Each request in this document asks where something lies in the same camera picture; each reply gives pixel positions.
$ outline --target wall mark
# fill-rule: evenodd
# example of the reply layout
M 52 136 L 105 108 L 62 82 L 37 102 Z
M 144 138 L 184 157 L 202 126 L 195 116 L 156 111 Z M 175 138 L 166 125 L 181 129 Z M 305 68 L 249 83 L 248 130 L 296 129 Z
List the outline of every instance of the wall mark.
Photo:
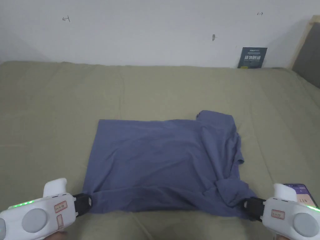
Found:
M 63 21 L 65 21 L 65 20 L 67 20 L 67 19 L 68 19 L 68 20 L 69 20 L 69 22 L 70 22 L 69 15 L 67 15 L 67 16 L 68 16 L 67 18 L 62 18 L 62 20 L 63 20 Z

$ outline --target gray circular button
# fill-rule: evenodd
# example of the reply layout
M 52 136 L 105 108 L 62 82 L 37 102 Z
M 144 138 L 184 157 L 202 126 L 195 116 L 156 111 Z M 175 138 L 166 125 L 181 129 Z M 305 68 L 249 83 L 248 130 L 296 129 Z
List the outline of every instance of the gray circular button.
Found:
M 319 232 L 317 220 L 310 214 L 301 212 L 295 215 L 293 227 L 301 236 L 314 237 Z
M 34 208 L 24 215 L 22 227 L 29 233 L 39 232 L 47 223 L 47 214 L 40 208 Z

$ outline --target green led light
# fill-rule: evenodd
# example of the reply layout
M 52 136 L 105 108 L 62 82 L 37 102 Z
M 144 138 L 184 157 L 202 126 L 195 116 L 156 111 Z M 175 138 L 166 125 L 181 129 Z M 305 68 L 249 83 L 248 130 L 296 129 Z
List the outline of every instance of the green led light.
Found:
M 34 203 L 34 201 L 29 201 L 29 202 L 25 202 L 25 203 L 20 203 L 20 204 L 11 206 L 10 208 L 20 207 L 20 206 L 27 205 L 27 204 L 30 204 L 30 203 Z
M 316 211 L 318 211 L 318 212 L 320 212 L 320 209 L 317 209 L 317 208 L 315 208 L 315 207 L 311 207 L 311 206 L 307 206 L 308 208 L 311 208 L 311 209 L 313 209 L 313 210 L 316 210 Z

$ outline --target label sticker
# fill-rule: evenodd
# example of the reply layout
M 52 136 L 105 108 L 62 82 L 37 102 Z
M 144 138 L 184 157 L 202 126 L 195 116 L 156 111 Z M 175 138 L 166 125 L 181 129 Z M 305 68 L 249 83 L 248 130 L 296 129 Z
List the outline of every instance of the label sticker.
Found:
M 274 210 L 272 209 L 271 211 L 271 217 L 274 217 L 274 218 L 279 218 L 279 219 L 284 219 L 284 215 L 285 213 L 283 211 L 278 211 L 278 210 Z
M 58 223 L 58 230 L 63 229 L 63 219 L 61 214 L 57 216 L 57 223 Z
M 54 206 L 54 211 L 57 213 L 57 212 L 62 211 L 63 209 L 66 209 L 67 207 L 68 207 L 67 202 L 63 201 L 63 202 Z

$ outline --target white wall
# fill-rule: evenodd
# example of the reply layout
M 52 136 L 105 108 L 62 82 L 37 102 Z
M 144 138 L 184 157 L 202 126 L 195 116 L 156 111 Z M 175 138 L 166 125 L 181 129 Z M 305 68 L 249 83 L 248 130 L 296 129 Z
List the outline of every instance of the white wall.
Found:
M 251 46 L 286 67 L 314 14 L 320 0 L 1 0 L 0 62 L 236 67 Z

